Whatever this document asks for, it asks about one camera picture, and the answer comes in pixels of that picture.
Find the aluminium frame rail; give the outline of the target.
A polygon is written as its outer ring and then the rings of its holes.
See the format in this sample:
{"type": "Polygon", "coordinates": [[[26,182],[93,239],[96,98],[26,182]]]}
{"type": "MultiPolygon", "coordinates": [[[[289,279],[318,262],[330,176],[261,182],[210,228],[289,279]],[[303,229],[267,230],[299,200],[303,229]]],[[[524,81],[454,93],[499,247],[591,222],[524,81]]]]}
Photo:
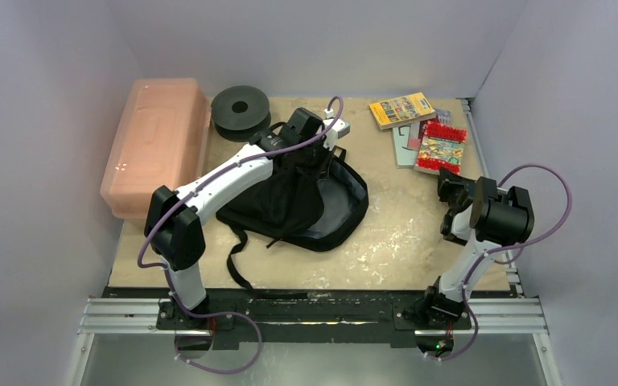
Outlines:
{"type": "MultiPolygon", "coordinates": [[[[348,98],[343,117],[351,133],[340,140],[348,163],[369,186],[369,209],[348,241],[328,253],[251,236],[237,258],[244,275],[263,289],[306,287],[326,299],[364,290],[414,294],[448,269],[459,246],[439,235],[442,206],[431,175],[400,169],[388,132],[379,129],[369,99],[348,98]]],[[[82,322],[79,385],[546,385],[558,374],[552,364],[540,302],[512,294],[517,271],[493,266],[471,302],[480,329],[456,331],[465,353],[446,363],[415,348],[392,348],[386,334],[375,343],[243,343],[214,351],[211,367],[255,364],[233,375],[211,374],[175,359],[170,334],[157,330],[158,300],[165,294],[157,269],[140,270],[135,223],[122,229],[109,287],[86,307],[82,322]]]]}

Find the small patterned card pack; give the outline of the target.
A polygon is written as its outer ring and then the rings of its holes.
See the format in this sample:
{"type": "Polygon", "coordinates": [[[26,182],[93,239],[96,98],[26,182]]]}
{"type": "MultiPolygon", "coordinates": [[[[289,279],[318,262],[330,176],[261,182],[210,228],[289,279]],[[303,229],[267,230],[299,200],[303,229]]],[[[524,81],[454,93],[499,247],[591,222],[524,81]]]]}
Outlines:
{"type": "Polygon", "coordinates": [[[435,119],[442,125],[451,125],[451,112],[446,109],[435,109],[435,119]]]}

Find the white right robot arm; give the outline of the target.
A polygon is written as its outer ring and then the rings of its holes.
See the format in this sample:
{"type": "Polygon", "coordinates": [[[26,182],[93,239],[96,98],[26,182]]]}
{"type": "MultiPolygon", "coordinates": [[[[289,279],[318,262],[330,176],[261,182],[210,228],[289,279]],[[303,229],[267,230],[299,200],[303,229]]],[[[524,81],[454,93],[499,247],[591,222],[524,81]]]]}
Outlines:
{"type": "Polygon", "coordinates": [[[440,225],[443,239],[463,249],[453,266],[426,290],[419,315],[428,326],[456,322],[477,282],[496,260],[497,249],[527,241],[535,223],[529,192],[501,188],[493,179],[464,178],[439,170],[437,193],[448,205],[440,225]]]}

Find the black filament spool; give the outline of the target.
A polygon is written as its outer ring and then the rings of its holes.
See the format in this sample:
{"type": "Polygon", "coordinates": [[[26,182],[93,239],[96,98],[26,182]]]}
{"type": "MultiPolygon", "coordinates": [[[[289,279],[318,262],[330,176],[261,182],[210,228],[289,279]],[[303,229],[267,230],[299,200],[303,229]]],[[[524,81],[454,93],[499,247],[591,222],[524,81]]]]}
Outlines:
{"type": "Polygon", "coordinates": [[[247,142],[271,123],[270,101],[259,88],[238,85],[219,92],[211,102],[216,132],[231,142],[247,142]]]}

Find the red comic book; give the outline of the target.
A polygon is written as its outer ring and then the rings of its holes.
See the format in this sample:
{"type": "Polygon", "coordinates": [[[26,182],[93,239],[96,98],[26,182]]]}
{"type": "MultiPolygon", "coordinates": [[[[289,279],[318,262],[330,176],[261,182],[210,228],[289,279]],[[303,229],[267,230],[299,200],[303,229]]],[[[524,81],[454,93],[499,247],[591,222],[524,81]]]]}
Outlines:
{"type": "Polygon", "coordinates": [[[458,174],[461,170],[468,132],[438,121],[424,125],[414,169],[438,175],[442,169],[458,174]]]}

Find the translucent pink storage box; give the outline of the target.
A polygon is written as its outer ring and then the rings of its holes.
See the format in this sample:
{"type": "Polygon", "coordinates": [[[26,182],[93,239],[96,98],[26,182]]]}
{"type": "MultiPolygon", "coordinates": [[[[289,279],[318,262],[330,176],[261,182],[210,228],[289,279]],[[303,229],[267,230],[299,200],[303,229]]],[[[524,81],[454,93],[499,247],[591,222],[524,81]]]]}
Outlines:
{"type": "Polygon", "coordinates": [[[154,190],[174,190],[203,174],[210,114],[193,78],[134,82],[100,189],[115,217],[144,220],[154,190]]]}

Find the yellow picture book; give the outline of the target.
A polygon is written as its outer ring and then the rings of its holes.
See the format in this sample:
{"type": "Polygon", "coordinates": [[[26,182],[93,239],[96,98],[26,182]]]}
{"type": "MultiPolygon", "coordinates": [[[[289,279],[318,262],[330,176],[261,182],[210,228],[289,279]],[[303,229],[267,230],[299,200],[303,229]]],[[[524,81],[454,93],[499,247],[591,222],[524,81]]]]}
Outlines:
{"type": "Polygon", "coordinates": [[[435,109],[422,92],[373,102],[369,109],[380,129],[434,119],[435,109]]]}

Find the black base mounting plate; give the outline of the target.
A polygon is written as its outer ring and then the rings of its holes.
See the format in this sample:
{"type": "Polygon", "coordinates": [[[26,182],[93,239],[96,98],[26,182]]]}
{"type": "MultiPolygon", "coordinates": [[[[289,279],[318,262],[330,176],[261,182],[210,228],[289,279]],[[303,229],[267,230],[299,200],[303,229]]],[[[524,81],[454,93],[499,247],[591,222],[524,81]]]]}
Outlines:
{"type": "Polygon", "coordinates": [[[156,327],[177,335],[214,338],[216,350],[240,343],[362,343],[450,351],[455,333],[469,332],[467,311],[456,322],[422,315],[421,290],[211,289],[200,311],[187,315],[172,299],[159,301],[156,327]]]}

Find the grey thin booklet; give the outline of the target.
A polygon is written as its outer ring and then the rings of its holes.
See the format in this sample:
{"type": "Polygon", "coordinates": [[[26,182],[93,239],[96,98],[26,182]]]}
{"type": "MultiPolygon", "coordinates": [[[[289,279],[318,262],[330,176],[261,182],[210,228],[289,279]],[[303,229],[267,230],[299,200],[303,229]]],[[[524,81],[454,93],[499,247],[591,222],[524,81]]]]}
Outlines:
{"type": "Polygon", "coordinates": [[[418,157],[420,124],[401,125],[391,131],[397,168],[412,169],[418,157]]]}

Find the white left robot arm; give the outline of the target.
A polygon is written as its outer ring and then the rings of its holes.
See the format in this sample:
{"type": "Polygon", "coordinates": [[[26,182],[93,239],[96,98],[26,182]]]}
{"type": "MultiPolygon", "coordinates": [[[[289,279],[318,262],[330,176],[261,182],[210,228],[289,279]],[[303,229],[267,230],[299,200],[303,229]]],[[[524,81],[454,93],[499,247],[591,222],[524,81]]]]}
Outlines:
{"type": "Polygon", "coordinates": [[[199,328],[208,317],[199,266],[206,249],[204,225],[245,190],[270,181],[280,162],[329,155],[351,127],[340,111],[324,112],[319,117],[296,109],[289,121],[280,123],[280,133],[261,129],[205,176],[175,190],[161,186],[153,192],[137,265],[149,268],[144,260],[148,251],[159,255],[155,267],[164,272],[178,305],[176,317],[186,328],[199,328]]]}

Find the black student backpack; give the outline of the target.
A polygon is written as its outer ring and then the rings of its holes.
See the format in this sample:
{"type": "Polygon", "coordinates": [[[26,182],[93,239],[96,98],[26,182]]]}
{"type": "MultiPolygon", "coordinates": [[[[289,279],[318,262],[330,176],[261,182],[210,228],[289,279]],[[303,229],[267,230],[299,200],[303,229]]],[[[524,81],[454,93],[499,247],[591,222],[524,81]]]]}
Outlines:
{"type": "Polygon", "coordinates": [[[347,164],[346,154],[324,151],[322,160],[305,164],[286,158],[268,179],[216,213],[238,238],[226,266],[240,287],[260,294],[233,259],[245,249],[250,232],[269,237],[273,244],[281,241],[318,253],[342,245],[355,232],[365,218],[369,192],[366,181],[347,164]]]}

